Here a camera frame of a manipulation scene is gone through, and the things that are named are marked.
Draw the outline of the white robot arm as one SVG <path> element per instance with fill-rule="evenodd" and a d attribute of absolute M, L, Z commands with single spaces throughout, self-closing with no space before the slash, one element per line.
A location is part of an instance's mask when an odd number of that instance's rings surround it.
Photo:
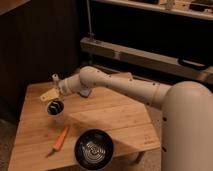
<path fill-rule="evenodd" d="M 213 92 L 194 81 L 172 86 L 116 77 L 86 66 L 57 80 L 43 102 L 106 87 L 162 111 L 162 171 L 213 171 Z"/>

